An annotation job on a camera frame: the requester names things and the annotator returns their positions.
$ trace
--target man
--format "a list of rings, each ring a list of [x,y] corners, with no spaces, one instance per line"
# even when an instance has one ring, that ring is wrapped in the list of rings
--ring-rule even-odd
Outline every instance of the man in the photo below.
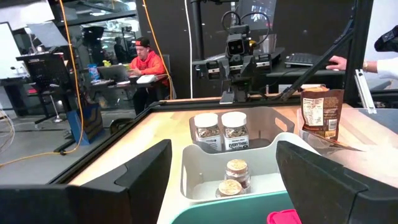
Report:
[[[127,61],[127,55],[126,51],[124,50],[122,46],[122,38],[117,37],[114,39],[116,44],[114,45],[114,53],[116,54],[116,58],[118,60],[118,63],[124,63]]]
[[[330,62],[335,62],[336,65],[326,66],[329,70],[345,71],[347,67],[347,59],[343,57],[333,56]],[[377,62],[363,63],[362,69],[364,72],[378,73],[379,78],[398,79],[398,57],[392,59],[378,60]]]
[[[136,50],[137,57],[130,63],[130,75],[163,75],[166,73],[162,59],[150,48],[148,38],[138,38]],[[157,88],[160,88],[162,93],[166,93],[169,83],[164,80],[162,84]],[[145,106],[161,99],[157,98],[155,88],[138,88],[132,100],[136,114],[139,114],[144,111]]]

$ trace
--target baseball cap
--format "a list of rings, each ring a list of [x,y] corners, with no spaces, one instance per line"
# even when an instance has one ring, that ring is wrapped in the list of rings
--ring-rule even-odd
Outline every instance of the baseball cap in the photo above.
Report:
[[[149,39],[146,37],[140,37],[136,40],[136,46],[150,47]]]

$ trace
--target human hand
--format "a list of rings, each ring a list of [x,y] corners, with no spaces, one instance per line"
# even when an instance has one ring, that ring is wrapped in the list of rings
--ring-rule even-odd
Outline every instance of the human hand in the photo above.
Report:
[[[326,66],[326,69],[328,70],[340,70],[340,71],[345,71],[347,67],[347,59],[339,56],[333,56],[329,62],[336,63],[336,65],[328,65]]]
[[[132,70],[129,70],[129,75],[142,75],[142,73],[138,68],[134,68]]]

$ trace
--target jar lid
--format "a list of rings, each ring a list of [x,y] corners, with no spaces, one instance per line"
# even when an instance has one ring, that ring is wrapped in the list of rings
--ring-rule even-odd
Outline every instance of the jar lid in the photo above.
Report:
[[[223,125],[227,128],[238,128],[246,125],[246,114],[242,112],[229,112],[221,116]]]
[[[214,113],[198,114],[193,118],[198,128],[209,128],[218,124],[218,115]]]
[[[221,196],[234,196],[238,195],[242,192],[242,185],[236,180],[224,180],[219,186],[218,190],[220,191]]]
[[[248,171],[248,164],[243,159],[233,159],[226,164],[226,168],[235,174],[245,174]]]

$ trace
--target red hoodie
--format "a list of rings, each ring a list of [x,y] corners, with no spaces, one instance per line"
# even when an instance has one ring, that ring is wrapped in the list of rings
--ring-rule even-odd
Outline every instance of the red hoodie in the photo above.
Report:
[[[166,74],[162,59],[153,50],[149,52],[148,57],[145,61],[142,61],[139,57],[134,58],[130,63],[130,68],[138,68],[143,75]],[[167,80],[164,80],[162,83],[166,86],[169,85],[169,82]]]

